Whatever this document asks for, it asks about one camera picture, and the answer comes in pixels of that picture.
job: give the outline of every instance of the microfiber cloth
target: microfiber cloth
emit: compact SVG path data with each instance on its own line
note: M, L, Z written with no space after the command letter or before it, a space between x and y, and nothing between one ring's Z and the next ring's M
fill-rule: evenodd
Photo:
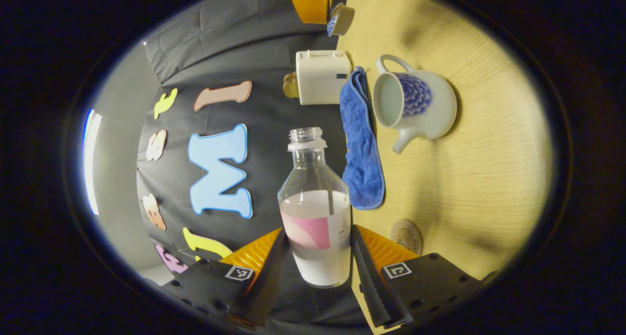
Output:
M376 136L370 121L367 77L357 67L339 94L339 109L347 137L343 179L350 190L350 203L359 210L376 209L385 195Z

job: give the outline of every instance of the wooden table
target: wooden table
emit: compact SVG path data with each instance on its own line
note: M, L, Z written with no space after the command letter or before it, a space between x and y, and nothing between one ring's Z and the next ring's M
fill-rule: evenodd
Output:
M398 132L378 126L386 197L376 210L353 210L354 223L390 237L398 219L410 219L424 254L438 252L477 279L501 270L550 189L550 132L530 77L499 41L440 1L346 5L356 14L337 49L366 69L370 92L376 59L392 54L447 78L459 109L446 136L416 139L400 155L391 150Z

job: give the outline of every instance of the plastic bottle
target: plastic bottle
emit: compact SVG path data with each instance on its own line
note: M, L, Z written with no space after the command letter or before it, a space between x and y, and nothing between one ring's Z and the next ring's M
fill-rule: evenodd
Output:
M280 215L300 275L315 288L334 288L350 273L350 196L326 165L319 127L289 132L293 170L278 192Z

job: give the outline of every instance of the teapot spout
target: teapot spout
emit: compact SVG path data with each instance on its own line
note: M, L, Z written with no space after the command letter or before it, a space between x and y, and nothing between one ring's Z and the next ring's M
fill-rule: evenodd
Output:
M397 154L402 153L406 146L418 136L419 133L414 131L400 130L400 136L398 136L396 143L393 145L393 151Z

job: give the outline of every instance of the blue floral pattern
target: blue floral pattern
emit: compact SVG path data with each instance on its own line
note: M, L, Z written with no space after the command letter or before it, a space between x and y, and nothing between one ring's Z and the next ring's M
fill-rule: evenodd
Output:
M335 16L331 17L331 20L328 21L328 26L326 27L326 31L328 32L329 37L333 34L333 28L335 28L335 23L337 22L338 16L339 14L335 14Z
M406 73L395 73L404 90L403 116L423 114L432 103L432 92L421 79Z

